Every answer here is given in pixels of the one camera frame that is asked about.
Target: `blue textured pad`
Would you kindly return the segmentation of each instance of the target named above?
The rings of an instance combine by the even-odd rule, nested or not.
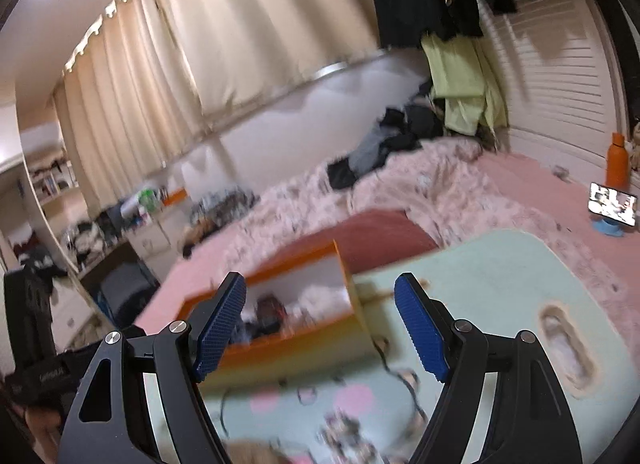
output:
[[[414,342],[422,367],[444,383],[449,365],[444,357],[444,341],[440,332],[425,311],[414,289],[405,277],[398,277],[394,286],[394,300],[404,326]]]
[[[245,300],[246,283],[242,276],[238,276],[198,339],[198,355],[193,364],[198,383],[202,383],[210,372],[218,368]]]

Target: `pink blanket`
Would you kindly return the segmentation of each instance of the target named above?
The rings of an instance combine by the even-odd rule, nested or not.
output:
[[[475,141],[445,138],[423,146],[393,155],[385,168],[348,191],[331,190],[324,165],[268,189],[247,217],[198,247],[190,261],[175,264],[136,323],[147,333],[158,332],[185,297],[219,284],[227,272],[249,274],[281,247],[356,213],[401,209],[441,247],[492,229],[519,229],[540,238],[604,308],[640,366],[626,285],[549,215],[502,196],[473,163],[481,155]]]

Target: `open cardboard box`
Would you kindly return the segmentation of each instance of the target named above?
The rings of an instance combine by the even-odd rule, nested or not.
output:
[[[286,305],[310,285],[343,288],[346,307],[343,303],[337,316],[319,319],[290,335],[275,333],[249,345],[229,345],[218,370],[207,377],[201,388],[237,388],[279,381],[375,354],[351,275],[335,242],[263,269],[247,277],[246,285],[243,314],[254,311],[258,298],[264,295],[275,295]],[[189,299],[178,317],[188,317],[196,303],[213,294],[215,291],[208,291]]]

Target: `silver screw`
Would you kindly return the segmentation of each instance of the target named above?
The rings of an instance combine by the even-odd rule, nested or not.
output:
[[[469,332],[472,329],[471,322],[466,319],[457,319],[453,326],[460,332]]]
[[[530,330],[523,330],[520,333],[520,339],[524,341],[524,343],[535,343],[536,335],[533,334]]]
[[[179,319],[178,321],[174,321],[171,325],[169,325],[169,330],[174,334],[178,332],[182,332],[187,328],[187,322]]]
[[[109,345],[113,345],[114,343],[117,343],[118,341],[120,341],[121,337],[122,336],[120,335],[120,333],[117,330],[114,330],[113,332],[108,333],[108,335],[105,336],[104,340]]]

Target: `cartoon print on table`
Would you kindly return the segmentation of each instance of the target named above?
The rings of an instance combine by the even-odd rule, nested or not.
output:
[[[293,464],[406,462],[428,422],[416,399],[418,378],[391,370],[388,340],[374,341],[380,361],[347,365],[339,376],[208,397],[220,437],[267,441]]]

